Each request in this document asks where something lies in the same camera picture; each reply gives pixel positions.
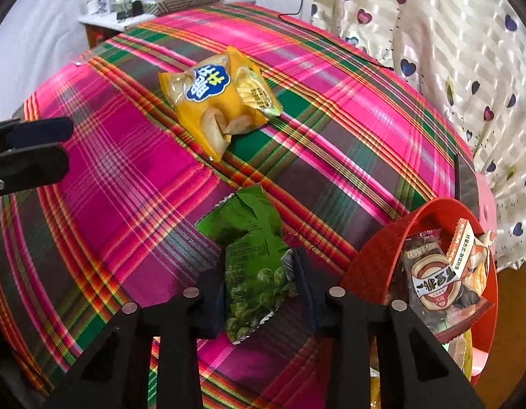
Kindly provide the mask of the dark plum snack packet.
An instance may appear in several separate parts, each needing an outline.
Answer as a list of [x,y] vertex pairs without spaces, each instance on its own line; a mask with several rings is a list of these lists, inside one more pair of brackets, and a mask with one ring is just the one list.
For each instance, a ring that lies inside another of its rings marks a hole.
[[442,344],[468,331],[494,306],[454,279],[439,229],[406,238],[401,262],[408,304]]

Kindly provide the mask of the green pea snack bag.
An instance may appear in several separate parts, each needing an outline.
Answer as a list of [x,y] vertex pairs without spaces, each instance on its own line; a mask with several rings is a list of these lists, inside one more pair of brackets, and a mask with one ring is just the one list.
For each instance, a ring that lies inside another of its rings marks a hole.
[[225,332],[239,344],[297,295],[293,250],[283,238],[281,216],[255,185],[223,198],[196,227],[222,249]]

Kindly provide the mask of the pink plastic stool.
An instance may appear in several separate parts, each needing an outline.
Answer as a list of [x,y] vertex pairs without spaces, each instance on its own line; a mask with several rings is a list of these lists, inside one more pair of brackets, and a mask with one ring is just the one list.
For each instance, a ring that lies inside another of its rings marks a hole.
[[476,173],[479,202],[479,222],[485,232],[497,235],[497,207],[495,198],[489,188],[489,183],[482,173]]

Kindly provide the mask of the orange white snack bag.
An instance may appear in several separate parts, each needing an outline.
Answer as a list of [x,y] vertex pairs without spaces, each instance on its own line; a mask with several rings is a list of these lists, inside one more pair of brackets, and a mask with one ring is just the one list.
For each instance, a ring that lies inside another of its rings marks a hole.
[[469,220],[460,218],[447,251],[454,279],[480,297],[488,282],[491,249],[496,236],[495,232],[487,231],[477,237]]

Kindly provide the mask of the white side shelf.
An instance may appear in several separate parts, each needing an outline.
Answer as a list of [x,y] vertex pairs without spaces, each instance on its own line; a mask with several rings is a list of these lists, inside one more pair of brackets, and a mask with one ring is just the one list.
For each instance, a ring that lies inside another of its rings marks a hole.
[[[256,0],[219,0],[214,4],[255,4],[255,2]],[[154,18],[159,18],[146,14],[142,8],[142,2],[139,2],[139,6],[142,9],[142,12],[139,15],[134,15],[132,9],[111,12],[107,15],[80,15],[77,20],[80,24],[85,26],[89,47],[94,48],[99,43],[114,37],[120,32],[132,30],[133,27],[139,24],[153,20]]]

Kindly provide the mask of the wooden wardrobe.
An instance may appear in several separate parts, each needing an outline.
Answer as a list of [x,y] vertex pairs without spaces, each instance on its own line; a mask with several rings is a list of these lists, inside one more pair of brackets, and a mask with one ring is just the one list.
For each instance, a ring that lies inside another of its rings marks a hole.
[[499,312],[494,343],[476,391],[487,408],[500,407],[526,371],[526,265],[498,274]]

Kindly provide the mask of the pink plaid tablecloth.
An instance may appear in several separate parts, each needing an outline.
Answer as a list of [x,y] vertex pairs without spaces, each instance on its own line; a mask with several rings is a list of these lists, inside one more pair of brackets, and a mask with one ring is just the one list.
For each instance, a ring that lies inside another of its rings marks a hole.
[[[159,75],[237,50],[281,114],[212,160]],[[266,211],[281,251],[303,246],[342,276],[365,242],[452,197],[471,152],[401,77],[328,33],[257,5],[212,5],[143,24],[68,64],[17,109],[67,117],[58,184],[0,198],[0,332],[40,398],[111,317],[153,306],[215,268]]]

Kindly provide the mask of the black patterned tray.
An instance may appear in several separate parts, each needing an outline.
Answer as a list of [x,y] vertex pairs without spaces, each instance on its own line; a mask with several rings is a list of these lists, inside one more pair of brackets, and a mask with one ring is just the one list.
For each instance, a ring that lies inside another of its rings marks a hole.
[[146,14],[161,17],[170,13],[199,7],[201,5],[211,5],[219,0],[156,0],[143,1],[142,8]]

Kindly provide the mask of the black smartphone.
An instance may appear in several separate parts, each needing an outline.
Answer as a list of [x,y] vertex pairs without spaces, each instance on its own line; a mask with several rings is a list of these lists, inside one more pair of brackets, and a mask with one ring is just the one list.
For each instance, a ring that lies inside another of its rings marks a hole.
[[454,156],[454,198],[479,218],[479,191],[476,173],[471,169],[462,154]]

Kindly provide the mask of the yellow chip snack bag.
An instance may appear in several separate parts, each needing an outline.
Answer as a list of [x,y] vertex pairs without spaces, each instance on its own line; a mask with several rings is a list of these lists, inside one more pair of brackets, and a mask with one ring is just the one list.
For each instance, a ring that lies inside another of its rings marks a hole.
[[180,125],[216,162],[233,136],[259,129],[283,111],[258,66],[233,47],[158,79]]

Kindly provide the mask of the heart pattern white curtain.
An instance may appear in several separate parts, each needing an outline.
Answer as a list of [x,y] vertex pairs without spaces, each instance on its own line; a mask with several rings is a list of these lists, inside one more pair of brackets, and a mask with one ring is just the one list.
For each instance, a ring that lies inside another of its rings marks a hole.
[[526,264],[526,27],[508,0],[314,0],[311,23],[391,67],[463,136],[498,215],[497,264]]

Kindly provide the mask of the gold rice bar packet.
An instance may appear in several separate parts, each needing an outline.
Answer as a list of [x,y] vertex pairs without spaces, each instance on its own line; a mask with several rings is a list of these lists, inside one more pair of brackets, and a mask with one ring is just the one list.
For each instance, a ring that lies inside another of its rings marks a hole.
[[[447,344],[443,344],[442,347],[448,352],[451,358],[454,360],[460,370],[463,371],[463,375],[468,380],[472,378],[473,371],[473,338],[472,331],[468,330],[463,334],[452,339]],[[380,397],[380,366],[378,365],[377,358],[377,340],[374,339],[370,348],[370,362],[369,362],[369,373],[370,373],[370,407],[380,408],[381,397]]]

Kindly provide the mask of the red round plastic basket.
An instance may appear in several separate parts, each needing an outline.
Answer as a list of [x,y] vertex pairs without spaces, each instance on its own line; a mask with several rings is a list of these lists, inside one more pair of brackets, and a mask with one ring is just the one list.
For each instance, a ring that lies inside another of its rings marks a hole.
[[435,198],[371,237],[342,285],[368,302],[403,300],[475,380],[497,323],[494,240],[463,203]]

